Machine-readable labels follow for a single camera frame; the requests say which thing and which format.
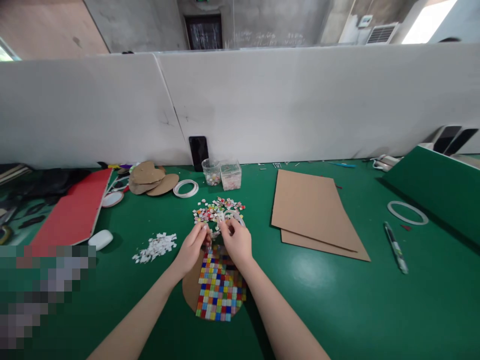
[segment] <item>white partition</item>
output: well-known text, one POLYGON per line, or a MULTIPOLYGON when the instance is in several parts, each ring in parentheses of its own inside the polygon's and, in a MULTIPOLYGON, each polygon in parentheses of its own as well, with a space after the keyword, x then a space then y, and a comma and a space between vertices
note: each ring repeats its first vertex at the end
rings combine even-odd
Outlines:
MULTIPOLYGON (((185 136, 241 163, 401 156, 480 126, 480 45, 158 53, 185 136)), ((480 153, 480 136, 465 147, 480 153)))
POLYGON ((0 164, 191 164, 153 54, 0 63, 0 164))

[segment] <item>pile of white tiles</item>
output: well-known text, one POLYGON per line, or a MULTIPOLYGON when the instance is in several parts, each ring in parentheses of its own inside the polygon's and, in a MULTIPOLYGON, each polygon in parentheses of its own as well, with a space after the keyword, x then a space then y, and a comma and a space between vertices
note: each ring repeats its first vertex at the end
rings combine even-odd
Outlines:
POLYGON ((167 251, 172 251, 172 248, 176 248, 177 244, 174 240, 177 239, 177 234, 167 235, 166 232, 158 233, 156 238, 148 239, 148 247, 140 250, 139 254, 132 257, 135 263, 148 263, 152 262, 156 257, 165 255, 167 251))

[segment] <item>red board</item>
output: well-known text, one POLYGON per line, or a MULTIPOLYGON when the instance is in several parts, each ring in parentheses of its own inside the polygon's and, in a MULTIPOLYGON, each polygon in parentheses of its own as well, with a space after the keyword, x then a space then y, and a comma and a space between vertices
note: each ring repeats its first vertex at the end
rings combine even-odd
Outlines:
POLYGON ((96 171, 72 186, 30 245, 70 246, 88 240, 95 229, 111 174, 112 169, 96 171))

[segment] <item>thermostat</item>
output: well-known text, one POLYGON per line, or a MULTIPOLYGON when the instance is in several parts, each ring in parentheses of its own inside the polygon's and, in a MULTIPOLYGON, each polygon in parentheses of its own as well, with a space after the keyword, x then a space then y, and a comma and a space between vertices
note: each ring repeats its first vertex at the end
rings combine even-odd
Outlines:
POLYGON ((368 25, 370 25, 370 22, 374 18, 373 15, 365 15, 364 17, 361 18, 360 23, 358 24, 359 28, 366 28, 368 25))

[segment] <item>pen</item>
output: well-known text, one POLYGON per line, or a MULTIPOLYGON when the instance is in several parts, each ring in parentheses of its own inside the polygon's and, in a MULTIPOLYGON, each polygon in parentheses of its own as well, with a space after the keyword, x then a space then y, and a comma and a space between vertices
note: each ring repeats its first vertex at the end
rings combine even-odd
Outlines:
POLYGON ((398 263, 398 267, 400 268, 401 272, 404 274, 409 273, 409 268, 407 267, 407 263, 405 262, 404 255, 402 254, 402 250, 400 249, 399 243, 395 240, 394 232, 390 227, 388 222, 384 222, 383 226, 385 227, 386 235, 388 236, 388 240, 390 241, 391 248, 395 253, 396 262, 398 263))

